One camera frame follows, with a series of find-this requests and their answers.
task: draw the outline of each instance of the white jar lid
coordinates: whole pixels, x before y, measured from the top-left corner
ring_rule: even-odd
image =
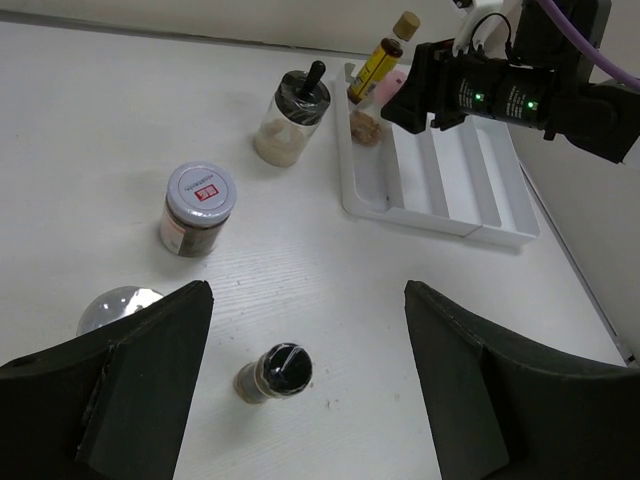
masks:
[[[185,163],[167,185],[171,212],[195,227],[213,227],[231,215],[238,193],[231,176],[212,163]]]

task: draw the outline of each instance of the white table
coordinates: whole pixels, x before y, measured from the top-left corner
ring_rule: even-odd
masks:
[[[111,288],[209,281],[179,480],[440,478],[404,318],[409,279],[623,364],[542,215],[542,237],[521,252],[350,217],[333,112],[299,164],[262,162],[251,135],[279,78],[315,58],[0,24],[0,362],[71,339]],[[328,78],[345,60],[321,58]],[[167,179],[191,160],[228,169],[240,192],[200,260],[156,234]],[[244,405],[233,375],[281,341],[308,348],[313,388]]]

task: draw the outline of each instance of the bottle label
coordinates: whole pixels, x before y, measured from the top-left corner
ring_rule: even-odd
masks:
[[[378,45],[367,63],[364,64],[355,81],[349,87],[353,95],[364,100],[376,88],[376,85],[398,64],[398,58],[387,54],[382,45]]]
[[[162,220],[160,220],[160,238],[169,251],[177,255],[180,252],[180,247],[182,247],[185,229],[171,218],[167,208],[165,203]]]

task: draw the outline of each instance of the jar label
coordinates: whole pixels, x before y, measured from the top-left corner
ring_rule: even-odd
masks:
[[[160,238],[162,243],[176,255],[180,252],[182,241],[184,240],[185,229],[178,225],[167,211],[165,205],[160,221]]]
[[[227,199],[227,184],[216,172],[206,168],[192,168],[178,180],[182,199],[196,210],[215,210]]]
[[[389,55],[382,45],[378,45],[349,87],[351,94],[360,100],[367,98],[387,73],[395,68],[398,60],[399,58]]]

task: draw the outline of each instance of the brown powder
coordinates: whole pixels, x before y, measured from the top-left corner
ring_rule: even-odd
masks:
[[[349,121],[354,142],[365,147],[374,147],[382,140],[382,127],[366,113],[355,110],[351,113]]]

